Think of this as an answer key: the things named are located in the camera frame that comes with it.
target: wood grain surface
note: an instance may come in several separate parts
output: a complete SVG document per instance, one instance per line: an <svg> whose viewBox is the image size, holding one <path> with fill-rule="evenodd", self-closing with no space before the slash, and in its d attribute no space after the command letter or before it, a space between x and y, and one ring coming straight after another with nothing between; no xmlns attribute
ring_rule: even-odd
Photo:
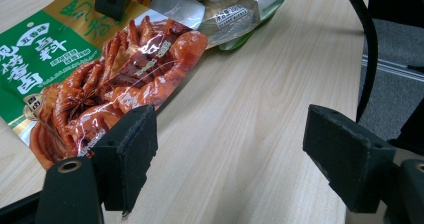
<svg viewBox="0 0 424 224"><path fill-rule="evenodd" d="M0 32L52 0L1 0ZM106 223L345 222L302 141L309 104L355 117L364 36L348 0L286 0L241 49L207 50L158 115L159 150L134 211ZM0 123L0 207L44 170Z"/></svg>

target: black cable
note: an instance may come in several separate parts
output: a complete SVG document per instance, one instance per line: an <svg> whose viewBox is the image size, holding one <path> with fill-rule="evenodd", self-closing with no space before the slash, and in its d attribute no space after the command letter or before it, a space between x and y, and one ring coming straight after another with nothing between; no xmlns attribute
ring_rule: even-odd
<svg viewBox="0 0 424 224"><path fill-rule="evenodd" d="M365 76L364 87L362 88L361 98L359 100L358 109L356 112L356 122L359 122L367 107L368 100L371 96L371 91L374 85L375 74L377 72L377 59L378 59L378 41L377 32L375 30L374 22L368 12L368 8L363 0L349 0L355 9L356 14L361 21L364 29L365 37L368 44L368 65L367 73Z"/></svg>

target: light wood tabletop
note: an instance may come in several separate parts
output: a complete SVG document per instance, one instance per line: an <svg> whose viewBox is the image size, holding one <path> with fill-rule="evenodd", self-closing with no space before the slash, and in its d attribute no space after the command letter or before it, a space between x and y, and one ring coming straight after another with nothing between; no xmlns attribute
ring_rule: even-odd
<svg viewBox="0 0 424 224"><path fill-rule="evenodd" d="M1 0L0 32L53 0ZM286 0L239 50L205 52L158 114L159 150L133 212L106 223L345 222L302 151L309 104L354 119L364 35L348 0ZM45 171L0 124L0 207Z"/></svg>

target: transparent plastic wrapper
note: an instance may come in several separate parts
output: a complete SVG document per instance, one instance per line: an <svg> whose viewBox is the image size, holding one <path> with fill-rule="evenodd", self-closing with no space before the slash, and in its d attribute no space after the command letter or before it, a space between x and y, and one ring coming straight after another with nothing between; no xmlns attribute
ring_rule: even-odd
<svg viewBox="0 0 424 224"><path fill-rule="evenodd" d="M46 169L92 156L92 147L131 109L159 108L207 46L201 32L141 5L116 23L90 9L93 1L56 0L0 34L8 40L0 43L8 76L1 93L13 97L1 116ZM57 12L69 15L49 16Z"/></svg>
<svg viewBox="0 0 424 224"><path fill-rule="evenodd" d="M197 29L208 47L232 50L247 41L260 23L272 18L285 0L134 0Z"/></svg>

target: plastic food packaging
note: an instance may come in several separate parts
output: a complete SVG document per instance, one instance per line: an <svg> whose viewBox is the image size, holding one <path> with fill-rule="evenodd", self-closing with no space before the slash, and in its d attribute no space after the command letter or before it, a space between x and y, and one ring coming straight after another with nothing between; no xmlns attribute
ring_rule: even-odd
<svg viewBox="0 0 424 224"><path fill-rule="evenodd" d="M270 19L285 0L134 1L206 34L207 48L219 46L221 50L232 50L244 44L254 29Z"/></svg>
<svg viewBox="0 0 424 224"><path fill-rule="evenodd" d="M1 116L48 169L92 147L129 110L159 108L207 37L139 4L116 22L94 0L55 0L0 34Z"/></svg>

